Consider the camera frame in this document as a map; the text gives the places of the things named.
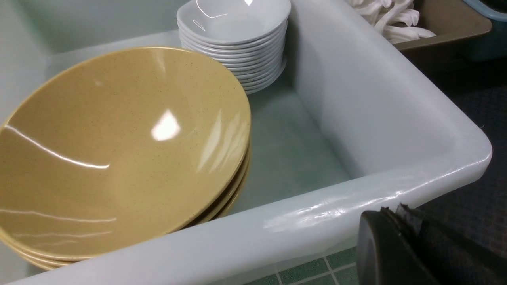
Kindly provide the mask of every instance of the stacked white bowls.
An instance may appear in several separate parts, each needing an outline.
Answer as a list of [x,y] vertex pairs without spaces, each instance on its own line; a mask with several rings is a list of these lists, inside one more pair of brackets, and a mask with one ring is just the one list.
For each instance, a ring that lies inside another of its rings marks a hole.
[[185,49],[221,62],[247,94],[271,85],[285,68],[289,0],[192,0],[176,14]]

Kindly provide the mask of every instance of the green tile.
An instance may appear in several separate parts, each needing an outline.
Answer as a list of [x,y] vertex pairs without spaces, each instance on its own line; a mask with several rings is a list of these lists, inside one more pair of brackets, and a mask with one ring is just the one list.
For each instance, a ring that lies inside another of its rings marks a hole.
[[323,258],[280,272],[283,284],[290,284],[328,271]]
[[328,256],[329,265],[331,266],[332,269],[336,269],[338,267],[354,263],[355,260],[356,260],[355,247]]
[[340,285],[358,285],[357,268],[355,266],[335,272],[336,279]]
[[331,274],[303,283],[302,285],[335,285]]
[[278,285],[278,278],[276,278],[276,275],[269,275],[264,278],[252,281],[250,283],[247,283],[245,285]]

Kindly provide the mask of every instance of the brown tray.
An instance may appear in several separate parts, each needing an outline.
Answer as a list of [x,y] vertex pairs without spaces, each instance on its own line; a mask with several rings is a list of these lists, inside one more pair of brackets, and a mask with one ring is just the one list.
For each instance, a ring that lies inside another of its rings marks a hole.
[[417,26],[437,36],[394,46],[425,73],[459,68],[462,45],[491,30],[491,21],[462,0],[414,0],[414,9],[421,13]]

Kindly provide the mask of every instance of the stack of bowls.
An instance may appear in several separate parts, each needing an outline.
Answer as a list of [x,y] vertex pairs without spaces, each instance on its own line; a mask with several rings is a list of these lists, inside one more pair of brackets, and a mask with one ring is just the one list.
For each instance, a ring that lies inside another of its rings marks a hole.
[[202,54],[137,48],[57,75],[0,128],[0,239],[44,269],[225,215],[250,108]]
[[271,85],[285,68],[289,0],[192,0],[176,17],[182,47],[227,67],[247,94]]

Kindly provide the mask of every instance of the yellow bowl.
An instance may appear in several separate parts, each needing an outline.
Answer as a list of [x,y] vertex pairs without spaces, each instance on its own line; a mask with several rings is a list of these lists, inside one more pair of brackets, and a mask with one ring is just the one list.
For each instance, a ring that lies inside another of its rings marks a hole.
[[232,209],[232,207],[236,203],[236,200],[238,199],[238,196],[241,193],[241,190],[243,190],[243,188],[245,187],[249,173],[250,173],[250,165],[248,165],[248,168],[246,169],[246,173],[243,176],[243,179],[241,179],[241,182],[239,183],[236,191],[234,191],[232,197],[229,199],[229,201],[227,201],[225,206],[212,218],[212,220],[220,219],[220,218],[227,216],[227,214],[230,212],[230,210]]
[[77,261],[178,230],[243,160],[250,108],[204,55],[136,48],[80,63],[0,129],[0,236]]
[[211,221],[216,216],[216,214],[220,212],[222,208],[224,208],[224,206],[233,197],[234,193],[237,192],[241,182],[246,178],[246,175],[250,168],[250,157],[251,147],[248,147],[246,150],[245,158],[241,163],[238,172],[236,172],[236,175],[229,183],[229,186],[227,186],[227,189],[220,195],[217,200],[215,200],[215,202],[213,202],[213,204],[208,209],[206,209],[206,211],[202,212],[199,217],[189,223],[187,227],[192,227]]
[[10,244],[6,245],[10,247],[17,255],[24,258],[25,260],[28,260],[30,263],[32,263],[35,266],[43,265],[46,267],[41,267],[42,269],[48,270],[48,268],[54,269],[54,268],[60,268],[62,266],[74,264],[74,262],[70,261],[57,261],[57,260],[51,260],[43,257],[33,256],[29,253],[24,252],[23,250],[16,248]]
[[58,267],[46,265],[46,264],[41,263],[41,262],[39,262],[33,258],[30,258],[30,257],[26,257],[26,256],[19,256],[19,257],[21,257],[22,259],[24,259],[26,262],[30,263],[31,265],[37,266],[37,267],[44,269],[46,271],[50,271],[50,270],[58,268]]

